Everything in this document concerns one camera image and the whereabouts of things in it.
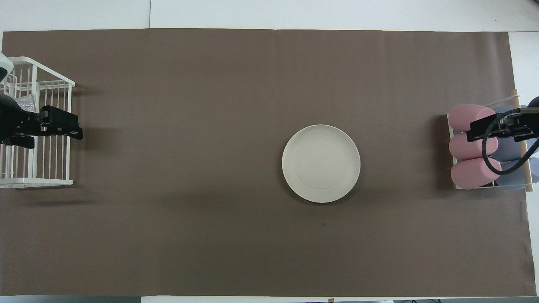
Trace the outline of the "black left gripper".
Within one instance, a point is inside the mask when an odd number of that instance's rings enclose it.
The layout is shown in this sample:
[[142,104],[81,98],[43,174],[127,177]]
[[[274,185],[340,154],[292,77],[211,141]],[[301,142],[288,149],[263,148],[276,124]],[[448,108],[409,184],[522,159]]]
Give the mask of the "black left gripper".
[[40,119],[45,125],[52,125],[46,127],[44,131],[45,137],[67,136],[75,140],[83,140],[83,129],[79,128],[79,117],[77,115],[54,106],[43,106],[42,113],[25,111],[11,96],[1,95],[1,144],[4,144],[4,146],[21,146],[26,149],[35,148],[33,136],[39,136],[41,133]]

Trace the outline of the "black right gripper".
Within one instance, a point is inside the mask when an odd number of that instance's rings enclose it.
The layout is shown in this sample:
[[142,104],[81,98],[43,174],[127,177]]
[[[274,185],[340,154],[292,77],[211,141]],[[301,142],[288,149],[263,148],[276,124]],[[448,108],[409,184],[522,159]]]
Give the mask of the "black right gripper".
[[495,123],[487,138],[507,137],[514,138],[514,141],[538,138],[539,109],[537,107],[518,108],[505,113],[493,113],[472,121],[467,132],[467,140],[481,140],[492,122]]

